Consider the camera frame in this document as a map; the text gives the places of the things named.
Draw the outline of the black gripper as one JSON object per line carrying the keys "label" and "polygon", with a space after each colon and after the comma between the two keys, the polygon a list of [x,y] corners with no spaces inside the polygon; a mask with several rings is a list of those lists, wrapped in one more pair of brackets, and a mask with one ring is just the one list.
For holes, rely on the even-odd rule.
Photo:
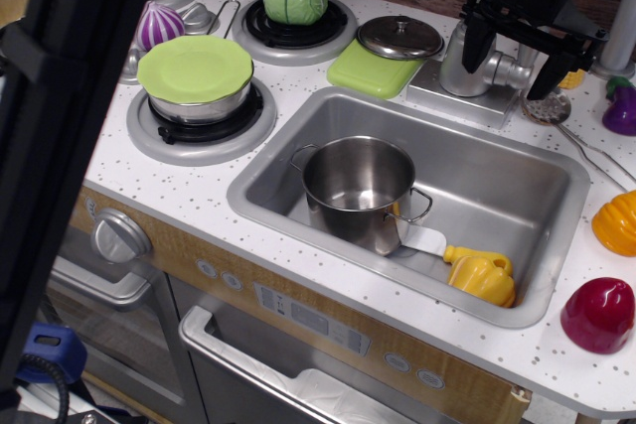
{"label": "black gripper", "polygon": [[541,100],[570,72],[586,68],[608,32],[583,15],[571,0],[467,0],[462,64],[475,73],[501,35],[549,56],[526,95]]}

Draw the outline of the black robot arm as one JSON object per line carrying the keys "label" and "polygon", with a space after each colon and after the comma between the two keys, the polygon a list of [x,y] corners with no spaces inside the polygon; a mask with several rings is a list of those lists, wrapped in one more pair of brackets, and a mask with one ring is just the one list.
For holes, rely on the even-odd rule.
{"label": "black robot arm", "polygon": [[548,56],[528,98],[542,99],[569,72],[588,71],[607,31],[577,10],[571,0],[467,0],[462,64],[474,73],[500,34]]}

